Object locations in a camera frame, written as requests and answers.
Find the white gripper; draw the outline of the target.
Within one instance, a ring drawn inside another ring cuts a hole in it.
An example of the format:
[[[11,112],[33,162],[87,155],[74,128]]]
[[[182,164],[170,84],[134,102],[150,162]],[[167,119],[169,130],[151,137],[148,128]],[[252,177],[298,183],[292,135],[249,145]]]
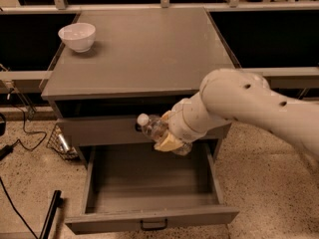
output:
[[[182,99],[161,116],[162,120],[168,120],[170,132],[154,137],[155,150],[173,151],[180,148],[183,142],[194,142],[206,135],[207,130],[202,126],[196,130],[190,125],[197,115],[193,108],[194,104],[190,99]]]

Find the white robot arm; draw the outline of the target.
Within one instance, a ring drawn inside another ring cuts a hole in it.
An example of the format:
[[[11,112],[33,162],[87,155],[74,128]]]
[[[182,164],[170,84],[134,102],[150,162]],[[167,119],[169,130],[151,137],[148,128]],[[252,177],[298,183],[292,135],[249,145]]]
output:
[[[273,92],[267,81],[241,70],[214,70],[199,91],[164,114],[166,133],[155,144],[174,151],[232,121],[258,126],[314,156],[319,156],[319,105]]]

